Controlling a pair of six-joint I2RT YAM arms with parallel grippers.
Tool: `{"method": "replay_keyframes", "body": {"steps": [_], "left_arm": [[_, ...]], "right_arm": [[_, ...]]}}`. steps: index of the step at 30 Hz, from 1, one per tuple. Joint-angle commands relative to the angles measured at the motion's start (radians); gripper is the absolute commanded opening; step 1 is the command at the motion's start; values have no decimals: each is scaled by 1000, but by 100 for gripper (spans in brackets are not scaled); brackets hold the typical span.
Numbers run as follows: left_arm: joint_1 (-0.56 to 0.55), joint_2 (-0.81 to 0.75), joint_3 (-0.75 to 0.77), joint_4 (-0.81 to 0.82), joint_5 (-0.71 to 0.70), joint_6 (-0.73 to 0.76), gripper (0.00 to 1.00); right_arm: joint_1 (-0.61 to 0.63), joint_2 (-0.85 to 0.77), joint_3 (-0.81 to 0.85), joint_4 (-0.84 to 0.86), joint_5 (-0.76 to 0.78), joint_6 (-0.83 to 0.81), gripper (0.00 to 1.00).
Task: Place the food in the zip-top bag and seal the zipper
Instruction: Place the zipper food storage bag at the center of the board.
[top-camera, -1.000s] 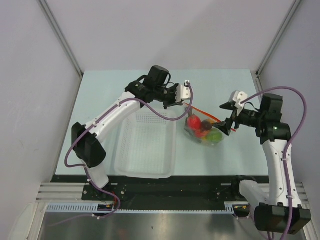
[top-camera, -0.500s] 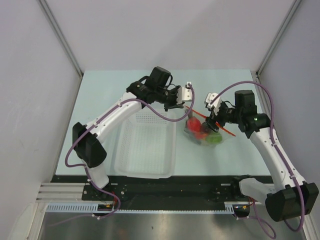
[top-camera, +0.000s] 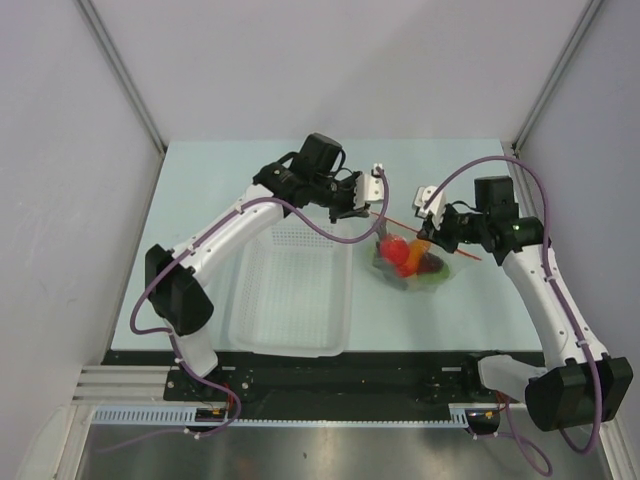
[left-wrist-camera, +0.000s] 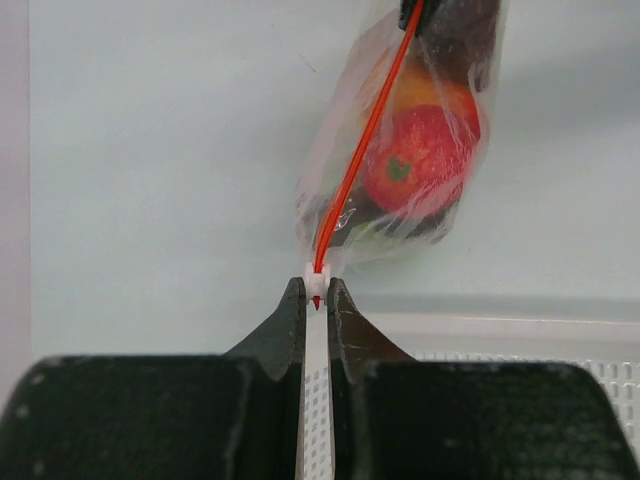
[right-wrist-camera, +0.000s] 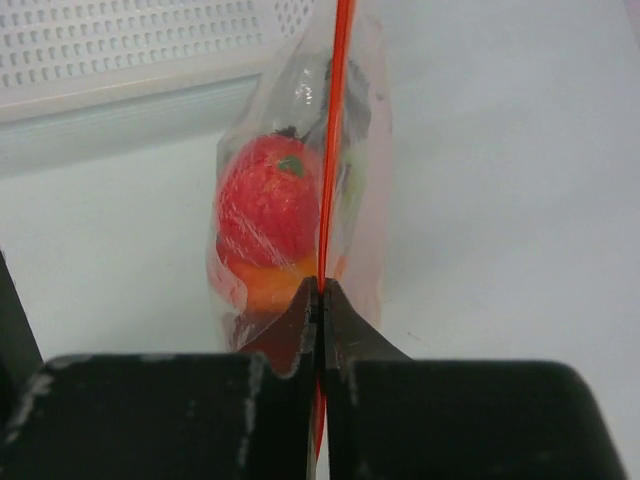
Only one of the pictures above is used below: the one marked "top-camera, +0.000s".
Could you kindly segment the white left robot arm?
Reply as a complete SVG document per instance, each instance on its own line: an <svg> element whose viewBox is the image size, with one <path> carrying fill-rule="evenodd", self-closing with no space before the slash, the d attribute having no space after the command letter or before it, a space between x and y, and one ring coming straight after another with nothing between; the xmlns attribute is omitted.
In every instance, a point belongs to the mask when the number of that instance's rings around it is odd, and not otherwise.
<svg viewBox="0 0 640 480"><path fill-rule="evenodd" d="M384 169L344 169L346 152L337 141L312 133L301 148L263 166L243 194L222 215L172 249L152 246L145 255L145 290L177 350L189 368L186 387L197 398L214 397L221 376L206 326L214 305L205 291L217 268L258 234L286 219L301 216L308 205L326 209L330 222L367 217L376 202L386 204Z"/></svg>

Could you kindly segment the red toy apple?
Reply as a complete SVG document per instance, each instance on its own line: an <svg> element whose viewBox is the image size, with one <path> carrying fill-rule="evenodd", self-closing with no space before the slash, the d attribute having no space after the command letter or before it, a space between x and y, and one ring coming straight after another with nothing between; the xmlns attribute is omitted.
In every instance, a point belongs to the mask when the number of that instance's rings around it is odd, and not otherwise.
<svg viewBox="0 0 640 480"><path fill-rule="evenodd" d="M392 265L403 265L409 257L410 249L402 237L388 235L379 242L379 254Z"/></svg>

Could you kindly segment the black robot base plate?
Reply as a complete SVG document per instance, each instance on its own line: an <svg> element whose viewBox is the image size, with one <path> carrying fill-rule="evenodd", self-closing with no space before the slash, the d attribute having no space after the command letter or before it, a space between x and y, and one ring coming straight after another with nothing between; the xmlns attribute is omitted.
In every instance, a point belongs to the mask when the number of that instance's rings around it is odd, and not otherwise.
<svg viewBox="0 0 640 480"><path fill-rule="evenodd" d="M172 369L168 401L212 405L239 397L244 420L443 420L449 406L493 407L497 396L471 376L467 352L347 352L295 358L223 352L200 382Z"/></svg>

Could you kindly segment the clear zip top bag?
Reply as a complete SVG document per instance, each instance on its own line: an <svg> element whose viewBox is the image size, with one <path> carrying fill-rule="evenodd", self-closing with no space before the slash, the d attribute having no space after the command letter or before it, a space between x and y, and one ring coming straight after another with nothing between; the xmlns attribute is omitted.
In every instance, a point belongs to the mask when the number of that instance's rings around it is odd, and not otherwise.
<svg viewBox="0 0 640 480"><path fill-rule="evenodd" d="M396 235L402 237L407 244L412 242L413 240L420 240L417 235L418 231L412 227L409 227L399 221L396 221L388 216L386 216L382 223L386 222L386 227L388 230L388 235ZM364 242L364 266L368 269L368 271L379 281L384 283L386 286L393 288L390 286L382 277L381 273L372 265L372 260L374 256L375 250L375 242L377 239L376 231L373 235L371 235ZM451 281L458 273L462 270L467 269L471 265L478 264L482 261L482 259L474 254L468 253L464 250L457 249L454 253L447 253L439 246L431 243L431 248L428 251L429 253L435 254L442 258L445 262L445 266L447 266L451 271L450 278L445 282L430 284L424 282L418 273L416 275L412 275L410 277L404 278L408 284L408 289L404 292L432 292L437 290L440 286L446 284Z"/></svg>

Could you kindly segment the red orange toy mango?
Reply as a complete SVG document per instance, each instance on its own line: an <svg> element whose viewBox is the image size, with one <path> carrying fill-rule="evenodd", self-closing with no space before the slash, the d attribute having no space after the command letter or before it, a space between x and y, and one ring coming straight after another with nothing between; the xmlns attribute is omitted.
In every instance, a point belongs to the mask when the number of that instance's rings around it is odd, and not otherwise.
<svg viewBox="0 0 640 480"><path fill-rule="evenodd" d="M431 243L425 240L413 240L408 244L406 259L396 267L396 273L402 277L416 275L421 259L430 250Z"/></svg>

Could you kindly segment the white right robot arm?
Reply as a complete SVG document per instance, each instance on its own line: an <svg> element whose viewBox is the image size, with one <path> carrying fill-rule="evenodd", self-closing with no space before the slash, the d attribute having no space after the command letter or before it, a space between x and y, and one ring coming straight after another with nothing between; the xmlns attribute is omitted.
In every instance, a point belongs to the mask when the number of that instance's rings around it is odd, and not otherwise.
<svg viewBox="0 0 640 480"><path fill-rule="evenodd" d="M624 357L612 357L593 335L569 294L553 249L543 244L544 225L523 217L508 176L478 178L475 207L456 210L434 186L414 197L422 219L419 238L448 253L461 243L492 254L519 293L544 355L541 367L506 353L476 355L475 367L461 376L463 393L484 401L499 391L523 403L542 431L583 426L615 418L633 370Z"/></svg>

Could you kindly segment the grey toy fish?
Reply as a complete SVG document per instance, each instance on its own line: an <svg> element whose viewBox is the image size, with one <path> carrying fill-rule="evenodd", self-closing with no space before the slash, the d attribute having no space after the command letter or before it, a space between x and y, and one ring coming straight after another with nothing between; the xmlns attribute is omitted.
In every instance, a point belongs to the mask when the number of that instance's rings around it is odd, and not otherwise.
<svg viewBox="0 0 640 480"><path fill-rule="evenodd" d="M381 255L382 240L388 235L386 222L383 222L382 225L376 229L376 235L377 235L377 239L375 242L375 250L374 250L372 265L381 273L384 280L390 286L400 291L406 291L408 289L408 284L406 280L402 277L399 277L395 273L394 266L390 264L387 260L385 260Z"/></svg>

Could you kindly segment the green custard apple toy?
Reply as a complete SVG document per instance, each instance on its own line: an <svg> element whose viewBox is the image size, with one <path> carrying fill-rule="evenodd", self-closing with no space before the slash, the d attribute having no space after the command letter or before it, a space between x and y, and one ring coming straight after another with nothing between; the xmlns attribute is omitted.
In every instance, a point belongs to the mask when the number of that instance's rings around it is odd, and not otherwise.
<svg viewBox="0 0 640 480"><path fill-rule="evenodd" d="M439 271L424 273L420 276L420 278L426 283L435 284L447 281L450 276L450 269L447 266L444 266Z"/></svg>

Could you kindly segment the dark red toy fruit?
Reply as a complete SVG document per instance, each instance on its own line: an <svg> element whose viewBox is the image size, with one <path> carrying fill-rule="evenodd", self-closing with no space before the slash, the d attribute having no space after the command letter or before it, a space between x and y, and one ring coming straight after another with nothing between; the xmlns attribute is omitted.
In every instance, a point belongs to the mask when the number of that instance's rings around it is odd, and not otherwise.
<svg viewBox="0 0 640 480"><path fill-rule="evenodd" d="M445 262L439 256L432 253L425 253L419 262L417 273L422 274L436 274L443 270Z"/></svg>

